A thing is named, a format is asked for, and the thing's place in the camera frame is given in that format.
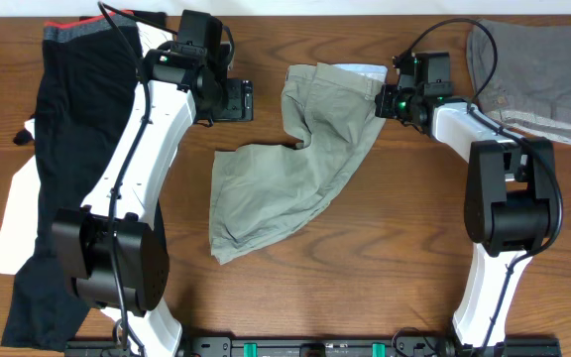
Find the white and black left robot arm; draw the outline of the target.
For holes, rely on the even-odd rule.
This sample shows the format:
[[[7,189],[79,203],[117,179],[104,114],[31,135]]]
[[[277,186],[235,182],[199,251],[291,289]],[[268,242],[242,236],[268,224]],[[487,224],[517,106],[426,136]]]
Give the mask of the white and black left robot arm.
[[[109,341],[72,341],[67,356],[178,356],[182,325],[164,299],[170,256],[159,196],[197,123],[248,121],[252,84],[231,78],[232,41],[166,42],[140,63],[128,123],[91,192],[52,225],[69,291],[114,321]]]

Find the khaki green shorts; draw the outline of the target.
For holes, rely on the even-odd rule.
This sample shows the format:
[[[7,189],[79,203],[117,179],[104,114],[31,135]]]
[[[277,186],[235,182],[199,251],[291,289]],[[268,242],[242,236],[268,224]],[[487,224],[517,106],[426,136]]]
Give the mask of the khaki green shorts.
[[[384,127],[374,99],[387,72],[363,63],[288,68],[282,117],[296,144],[249,144],[215,155],[209,242],[219,264],[284,240],[327,208]]]

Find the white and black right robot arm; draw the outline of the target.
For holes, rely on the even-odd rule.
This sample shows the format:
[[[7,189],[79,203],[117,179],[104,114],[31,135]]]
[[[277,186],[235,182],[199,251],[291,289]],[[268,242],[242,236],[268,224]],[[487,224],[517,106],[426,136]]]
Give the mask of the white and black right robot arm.
[[[386,84],[375,103],[377,116],[415,128],[468,165],[463,211],[473,258],[438,355],[512,354],[505,327],[518,281],[556,241],[563,219],[552,144],[505,129],[461,98],[415,87]]]

